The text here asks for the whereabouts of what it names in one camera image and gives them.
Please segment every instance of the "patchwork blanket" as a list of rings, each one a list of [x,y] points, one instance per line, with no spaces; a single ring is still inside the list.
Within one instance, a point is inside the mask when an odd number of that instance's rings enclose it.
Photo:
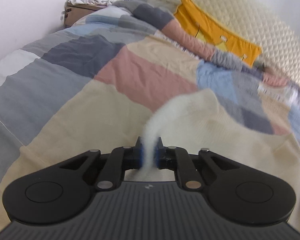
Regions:
[[[300,89],[187,35],[169,12],[119,1],[0,61],[5,187],[89,149],[134,145],[154,111],[210,88],[238,123],[300,144]]]

